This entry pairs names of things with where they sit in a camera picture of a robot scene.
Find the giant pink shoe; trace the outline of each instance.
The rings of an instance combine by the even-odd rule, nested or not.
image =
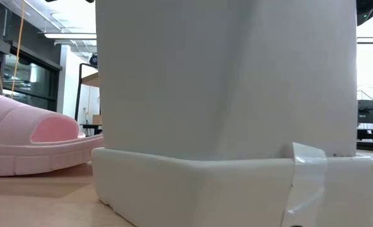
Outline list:
[[[84,137],[74,119],[0,95],[0,176],[79,165],[102,146],[103,135]]]

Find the wall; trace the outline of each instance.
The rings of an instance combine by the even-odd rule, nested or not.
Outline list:
[[[13,13],[11,14],[12,16],[8,23],[9,32],[6,39],[18,42],[21,17]],[[42,31],[27,21],[24,22],[22,29],[22,46],[36,52],[40,57],[51,60],[54,63],[58,64],[60,62],[60,45],[54,45],[54,40],[39,34]]]
[[[57,111],[72,118],[75,116],[78,75],[81,63],[86,62],[74,54],[70,46],[63,45],[61,47],[60,65],[63,67],[63,70],[60,72]],[[95,72],[94,68],[83,66],[83,77]],[[86,112],[89,112],[86,117],[84,108],[86,108]],[[92,115],[94,114],[99,114],[99,88],[81,85],[78,123],[85,124],[85,120],[87,119],[91,124]]]
[[[357,99],[373,100],[373,44],[357,45]],[[358,128],[373,129],[373,124]]]

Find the tape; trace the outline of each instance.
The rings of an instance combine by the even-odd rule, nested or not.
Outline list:
[[[294,176],[281,227],[315,227],[325,191],[323,150],[293,143]]]

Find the table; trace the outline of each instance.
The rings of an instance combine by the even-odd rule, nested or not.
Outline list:
[[[357,129],[357,139],[373,140],[373,129]]]
[[[90,163],[0,177],[0,227],[131,227],[95,194]]]
[[[102,132],[102,129],[99,129],[99,127],[102,126],[102,124],[80,124],[83,129],[93,129],[93,134],[98,135]]]

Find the glass wall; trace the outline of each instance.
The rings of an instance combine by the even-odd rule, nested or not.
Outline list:
[[[0,73],[3,95],[11,97],[17,57],[13,54],[0,56]],[[58,72],[46,69],[29,57],[20,57],[15,76],[13,99],[34,107],[56,111]]]
[[[373,44],[357,45],[358,128],[373,129]]]
[[[5,57],[4,84],[12,86],[15,71],[16,56],[13,54]],[[52,72],[40,67],[24,58],[18,61],[15,77],[15,88],[28,91],[37,95],[54,96]]]

